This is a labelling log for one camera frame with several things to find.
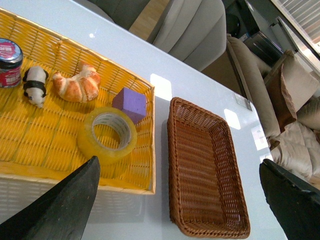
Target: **purple foam block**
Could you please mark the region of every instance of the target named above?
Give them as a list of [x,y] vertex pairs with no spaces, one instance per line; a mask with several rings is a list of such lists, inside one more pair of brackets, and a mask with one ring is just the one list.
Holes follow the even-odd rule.
[[124,87],[114,97],[112,107],[127,114],[137,124],[147,115],[146,102],[145,95]]

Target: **red jar label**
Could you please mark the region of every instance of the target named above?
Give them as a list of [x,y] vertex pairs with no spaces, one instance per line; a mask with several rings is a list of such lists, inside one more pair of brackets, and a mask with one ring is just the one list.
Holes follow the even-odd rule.
[[15,53],[15,45],[12,42],[0,42],[0,58],[12,59]]
[[15,87],[20,81],[20,66],[9,70],[0,69],[0,88]]

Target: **clear packing tape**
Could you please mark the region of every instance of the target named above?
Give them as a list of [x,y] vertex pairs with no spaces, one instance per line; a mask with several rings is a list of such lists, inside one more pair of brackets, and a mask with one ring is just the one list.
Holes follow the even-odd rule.
[[[96,137],[94,126],[107,125],[119,136],[118,148],[103,145]],[[137,131],[132,120],[114,107],[99,107],[89,113],[77,135],[77,146],[90,159],[99,158],[101,165],[114,164],[130,154],[137,144]]]

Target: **stuffed panda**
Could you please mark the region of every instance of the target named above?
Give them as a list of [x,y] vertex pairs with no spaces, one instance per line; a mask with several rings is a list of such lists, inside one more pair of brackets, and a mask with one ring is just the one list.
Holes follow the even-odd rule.
[[24,95],[31,104],[36,105],[38,108],[44,106],[47,95],[45,83],[48,76],[47,71],[40,66],[32,66],[25,72],[22,79],[25,82],[23,85]]

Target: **bread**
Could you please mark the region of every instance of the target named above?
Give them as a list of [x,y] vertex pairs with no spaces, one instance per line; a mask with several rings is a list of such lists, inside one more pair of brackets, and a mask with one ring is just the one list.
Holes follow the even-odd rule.
[[56,72],[52,79],[57,94],[69,102],[86,103],[99,94],[100,76],[87,63],[83,63],[81,72],[71,78],[65,78],[60,72]]

